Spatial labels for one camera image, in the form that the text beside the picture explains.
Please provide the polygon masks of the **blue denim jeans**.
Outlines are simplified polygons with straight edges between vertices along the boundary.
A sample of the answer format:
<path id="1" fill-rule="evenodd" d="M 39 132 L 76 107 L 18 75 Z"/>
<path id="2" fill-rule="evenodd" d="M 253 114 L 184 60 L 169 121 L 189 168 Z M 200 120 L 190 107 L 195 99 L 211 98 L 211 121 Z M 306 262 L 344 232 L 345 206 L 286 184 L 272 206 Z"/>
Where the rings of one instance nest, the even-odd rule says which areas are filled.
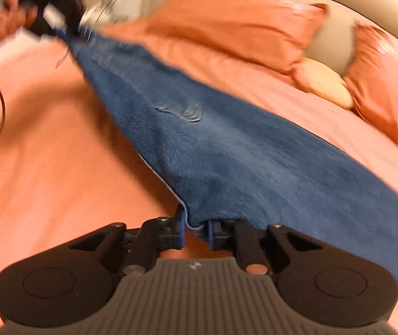
<path id="1" fill-rule="evenodd" d="M 398 282 L 398 194 L 317 135 L 166 66 L 140 45 L 56 32 L 187 223 L 280 222 Z"/>

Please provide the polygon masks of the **orange bed sheet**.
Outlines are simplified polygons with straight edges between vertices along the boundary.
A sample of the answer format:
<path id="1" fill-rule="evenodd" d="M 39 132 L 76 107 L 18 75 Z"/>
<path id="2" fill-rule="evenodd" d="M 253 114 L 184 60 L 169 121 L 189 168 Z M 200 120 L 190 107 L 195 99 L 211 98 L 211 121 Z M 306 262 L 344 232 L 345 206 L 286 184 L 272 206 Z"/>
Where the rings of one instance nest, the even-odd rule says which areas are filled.
<path id="1" fill-rule="evenodd" d="M 303 126 L 398 192 L 398 146 L 355 113 L 287 85 L 269 68 L 150 34 L 147 25 L 134 20 L 103 34 L 140 43 L 195 80 Z M 0 62 L 0 271 L 111 222 L 138 227 L 176 206 L 64 44 L 41 42 Z"/>

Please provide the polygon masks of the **small yellow cushion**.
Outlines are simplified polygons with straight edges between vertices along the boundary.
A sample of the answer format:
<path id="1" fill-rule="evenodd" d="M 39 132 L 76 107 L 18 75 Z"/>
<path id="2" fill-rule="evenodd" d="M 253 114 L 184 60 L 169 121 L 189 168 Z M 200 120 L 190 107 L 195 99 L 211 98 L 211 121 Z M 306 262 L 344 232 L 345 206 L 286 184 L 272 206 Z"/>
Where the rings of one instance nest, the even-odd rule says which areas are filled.
<path id="1" fill-rule="evenodd" d="M 317 95 L 345 110 L 353 108 L 353 98 L 342 77 L 325 64 L 303 58 L 294 66 L 292 77 L 302 91 Z"/>

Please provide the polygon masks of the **left orange pillow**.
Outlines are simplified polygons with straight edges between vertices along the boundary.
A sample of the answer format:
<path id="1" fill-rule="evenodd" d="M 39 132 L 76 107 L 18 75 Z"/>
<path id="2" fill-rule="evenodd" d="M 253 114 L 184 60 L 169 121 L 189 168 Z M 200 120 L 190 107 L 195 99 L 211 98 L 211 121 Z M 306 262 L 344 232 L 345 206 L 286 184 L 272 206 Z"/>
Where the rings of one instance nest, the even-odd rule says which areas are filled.
<path id="1" fill-rule="evenodd" d="M 166 0 L 148 30 L 290 75 L 327 16 L 326 4 L 293 0 Z"/>

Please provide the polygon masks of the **orange pillow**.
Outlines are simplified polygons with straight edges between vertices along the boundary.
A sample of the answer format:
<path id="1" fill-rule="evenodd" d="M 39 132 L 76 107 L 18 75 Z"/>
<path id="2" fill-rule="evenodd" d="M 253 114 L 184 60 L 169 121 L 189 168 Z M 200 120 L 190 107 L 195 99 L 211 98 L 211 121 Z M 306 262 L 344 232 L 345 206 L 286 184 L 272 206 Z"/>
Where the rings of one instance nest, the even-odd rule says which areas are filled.
<path id="1" fill-rule="evenodd" d="M 166 0 L 148 30 L 290 75 L 327 16 L 326 4 L 293 0 Z"/>
<path id="2" fill-rule="evenodd" d="M 398 144 L 398 51 L 381 29 L 357 23 L 343 77 L 358 115 Z"/>

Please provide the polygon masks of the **right orange pillow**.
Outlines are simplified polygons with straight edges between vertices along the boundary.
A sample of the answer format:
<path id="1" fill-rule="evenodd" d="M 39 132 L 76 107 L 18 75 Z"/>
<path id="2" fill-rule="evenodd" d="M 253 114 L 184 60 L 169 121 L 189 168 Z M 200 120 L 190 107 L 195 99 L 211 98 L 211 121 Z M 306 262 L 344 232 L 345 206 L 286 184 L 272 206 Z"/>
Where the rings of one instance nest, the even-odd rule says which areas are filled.
<path id="1" fill-rule="evenodd" d="M 357 23 L 343 77 L 358 115 L 398 144 L 398 51 L 381 29 Z"/>

